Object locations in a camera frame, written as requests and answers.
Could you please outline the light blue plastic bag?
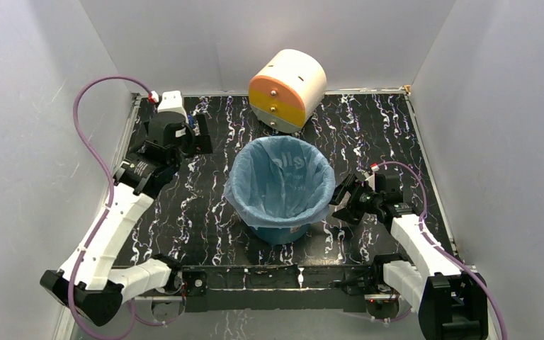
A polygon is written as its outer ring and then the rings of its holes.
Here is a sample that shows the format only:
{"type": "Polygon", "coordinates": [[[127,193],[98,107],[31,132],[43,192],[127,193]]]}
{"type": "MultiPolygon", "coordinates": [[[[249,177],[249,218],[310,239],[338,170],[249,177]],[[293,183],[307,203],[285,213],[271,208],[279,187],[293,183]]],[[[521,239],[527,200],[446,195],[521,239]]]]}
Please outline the light blue plastic bag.
{"type": "Polygon", "coordinates": [[[325,219],[335,187],[334,169],[314,145],[269,136],[238,152],[224,197],[248,226],[287,229],[325,219]]]}

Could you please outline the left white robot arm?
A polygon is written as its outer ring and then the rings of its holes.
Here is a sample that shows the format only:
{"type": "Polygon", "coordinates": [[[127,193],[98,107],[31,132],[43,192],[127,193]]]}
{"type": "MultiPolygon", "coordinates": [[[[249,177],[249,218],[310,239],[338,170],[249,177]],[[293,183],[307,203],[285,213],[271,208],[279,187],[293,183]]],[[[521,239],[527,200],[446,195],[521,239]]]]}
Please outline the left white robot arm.
{"type": "Polygon", "coordinates": [[[203,114],[185,120],[177,112],[162,111],[144,125],[144,142],[127,152],[111,175],[113,197],[73,254],[40,279],[56,301],[96,326],[109,323],[123,304],[138,295],[150,290],[175,295],[184,286],[181,264],[163,254],[136,266],[113,268],[132,229],[182,161],[213,151],[203,114]]]}

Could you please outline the teal plastic trash bin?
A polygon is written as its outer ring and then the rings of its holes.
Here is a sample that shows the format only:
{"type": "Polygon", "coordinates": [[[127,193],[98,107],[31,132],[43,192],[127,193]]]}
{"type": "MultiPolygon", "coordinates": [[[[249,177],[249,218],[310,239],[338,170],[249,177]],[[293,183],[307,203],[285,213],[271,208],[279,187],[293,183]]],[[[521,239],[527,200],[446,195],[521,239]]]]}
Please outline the teal plastic trash bin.
{"type": "Polygon", "coordinates": [[[249,229],[261,240],[271,246],[289,244],[299,240],[309,230],[311,224],[288,228],[250,227],[249,229]]]}

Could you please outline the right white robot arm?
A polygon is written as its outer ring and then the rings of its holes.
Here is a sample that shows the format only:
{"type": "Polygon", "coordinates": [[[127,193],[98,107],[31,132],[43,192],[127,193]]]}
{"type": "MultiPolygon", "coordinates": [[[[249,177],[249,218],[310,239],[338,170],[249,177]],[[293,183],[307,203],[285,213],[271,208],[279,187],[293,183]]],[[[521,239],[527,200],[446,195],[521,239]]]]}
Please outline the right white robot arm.
{"type": "Polygon", "coordinates": [[[422,213],[403,198],[398,178],[348,175],[330,203],[345,206],[333,217],[351,225],[374,215],[406,254],[377,255],[368,282],[379,293],[395,289],[416,313],[425,339],[488,339],[487,295],[482,278],[454,264],[421,221],[422,213]]]}

